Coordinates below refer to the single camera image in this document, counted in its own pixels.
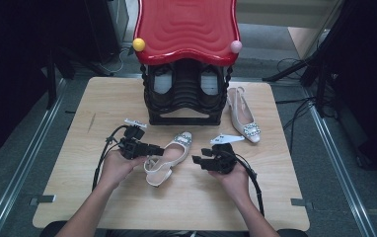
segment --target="wooden table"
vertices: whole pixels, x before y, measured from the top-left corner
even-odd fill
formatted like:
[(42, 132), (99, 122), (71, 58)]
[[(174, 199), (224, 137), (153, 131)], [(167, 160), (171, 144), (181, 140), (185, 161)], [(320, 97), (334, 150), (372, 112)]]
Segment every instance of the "wooden table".
[[(304, 206), (291, 204), (302, 198), (296, 174), (280, 124), (274, 97), (265, 83), (231, 82), (246, 88), (245, 98), (262, 130), (262, 140), (233, 143), (235, 153), (248, 160), (258, 173), (263, 191), (265, 218), (275, 228), (307, 230)], [(182, 109), (173, 116), (194, 114)], [(173, 168), (169, 180), (159, 188), (148, 185), (143, 167), (137, 167), (113, 192), (99, 227), (110, 229), (246, 230), (236, 206), (218, 182), (193, 164), (191, 155), (211, 148), (210, 139), (220, 133), (239, 135), (226, 107), (219, 126), (149, 125), (143, 101), (141, 79), (92, 78), (56, 161), (44, 195), (56, 195), (52, 203), (40, 203), (33, 223), (45, 227), (55, 220), (67, 220), (91, 192), (94, 170), (106, 137), (125, 119), (147, 123), (142, 141), (164, 147), (175, 134), (192, 133), (188, 158)], [(122, 137), (122, 131), (116, 135)], [(257, 204), (255, 189), (250, 193)]]

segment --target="silver high heel shoe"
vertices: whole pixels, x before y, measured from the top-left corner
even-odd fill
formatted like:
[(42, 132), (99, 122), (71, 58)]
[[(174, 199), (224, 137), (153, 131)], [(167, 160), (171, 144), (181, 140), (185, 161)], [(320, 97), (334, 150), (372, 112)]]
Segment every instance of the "silver high heel shoe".
[(242, 135), (250, 141), (260, 141), (260, 128), (248, 108), (244, 99), (245, 89), (243, 87), (228, 89), (228, 105), (231, 108), (232, 124)]

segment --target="high heel shoe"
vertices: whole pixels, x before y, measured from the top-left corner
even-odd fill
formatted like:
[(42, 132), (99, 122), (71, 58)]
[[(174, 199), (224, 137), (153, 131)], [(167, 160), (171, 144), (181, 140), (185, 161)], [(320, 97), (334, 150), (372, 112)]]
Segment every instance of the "high heel shoe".
[(147, 174), (146, 181), (154, 187), (160, 186), (172, 173), (171, 168), (184, 161), (191, 147), (191, 133), (185, 131), (178, 134), (164, 148), (162, 156), (149, 157), (144, 163)]
[(231, 108), (231, 119), (235, 129), (250, 141), (260, 141), (260, 128), (248, 108), (244, 99), (245, 89), (243, 87), (228, 89), (228, 105)]

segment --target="pink ball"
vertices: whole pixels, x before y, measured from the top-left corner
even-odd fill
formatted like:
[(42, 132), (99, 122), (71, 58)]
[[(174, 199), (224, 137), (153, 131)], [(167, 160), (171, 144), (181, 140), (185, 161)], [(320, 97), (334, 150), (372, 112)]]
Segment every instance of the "pink ball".
[(239, 53), (242, 49), (242, 43), (239, 40), (231, 42), (231, 50), (233, 53)]

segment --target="sandal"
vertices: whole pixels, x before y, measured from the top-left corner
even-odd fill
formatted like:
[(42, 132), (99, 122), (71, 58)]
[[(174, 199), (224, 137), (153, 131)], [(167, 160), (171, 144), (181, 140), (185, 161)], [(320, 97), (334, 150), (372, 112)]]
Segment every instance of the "sandal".
[(146, 181), (154, 187), (160, 186), (172, 173), (171, 168), (184, 161), (189, 154), (191, 133), (185, 131), (178, 134), (164, 148), (162, 156), (151, 156), (143, 167), (147, 174)]
[(228, 105), (231, 108), (232, 124), (242, 135), (250, 141), (260, 141), (260, 128), (248, 108), (244, 99), (245, 89), (243, 87), (228, 89)]

